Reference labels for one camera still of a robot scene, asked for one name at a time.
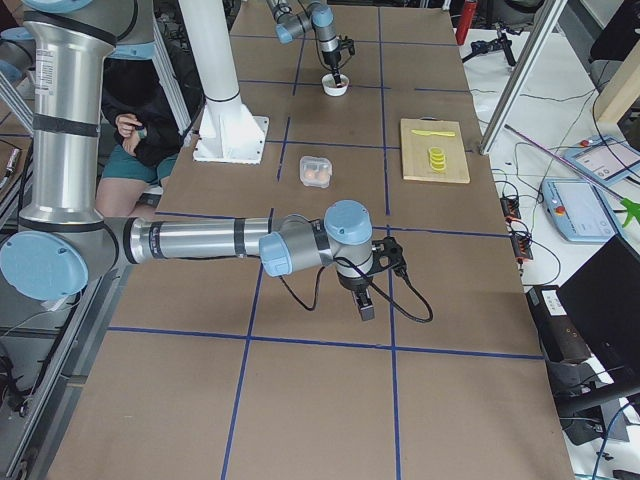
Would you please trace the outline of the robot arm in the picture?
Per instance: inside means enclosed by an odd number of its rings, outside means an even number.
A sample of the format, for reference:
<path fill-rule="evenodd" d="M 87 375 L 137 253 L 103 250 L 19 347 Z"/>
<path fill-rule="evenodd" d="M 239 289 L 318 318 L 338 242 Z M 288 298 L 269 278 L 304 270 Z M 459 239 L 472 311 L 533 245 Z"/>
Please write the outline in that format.
<path fill-rule="evenodd" d="M 149 1 L 28 1 L 35 42 L 33 190 L 1 271 L 40 301 L 150 259 L 257 257 L 274 277 L 334 265 L 363 319 L 379 266 L 364 206 L 344 200 L 322 219 L 155 221 L 142 201 L 168 183 L 184 139 L 177 99 L 200 120 L 199 161 L 256 164 L 268 129 L 243 104 L 224 7 L 179 5 L 191 49 L 154 38 Z"/>
<path fill-rule="evenodd" d="M 299 2 L 302 11 L 295 13 L 287 1 L 267 1 L 275 21 L 275 33 L 281 44 L 288 44 L 305 33 L 313 31 L 322 62 L 330 71 L 336 87 L 343 87 L 340 73 L 342 50 L 354 54 L 353 42 L 342 38 L 336 32 L 334 15 L 330 6 L 323 1 Z"/>

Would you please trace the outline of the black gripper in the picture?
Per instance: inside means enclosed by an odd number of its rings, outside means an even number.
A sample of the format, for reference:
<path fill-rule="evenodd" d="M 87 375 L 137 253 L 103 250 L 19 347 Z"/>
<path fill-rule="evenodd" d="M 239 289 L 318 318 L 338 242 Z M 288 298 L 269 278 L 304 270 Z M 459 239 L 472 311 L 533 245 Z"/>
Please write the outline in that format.
<path fill-rule="evenodd" d="M 337 275 L 340 285 L 352 292 L 361 320 L 373 320 L 375 318 L 375 309 L 367 290 L 371 284 L 370 278 L 367 275 L 348 277 L 340 272 L 337 272 Z"/>
<path fill-rule="evenodd" d="M 338 71 L 341 62 L 340 51 L 322 51 L 322 59 L 326 67 L 331 71 L 334 84 L 339 84 L 340 82 L 345 84 L 343 75 Z"/>

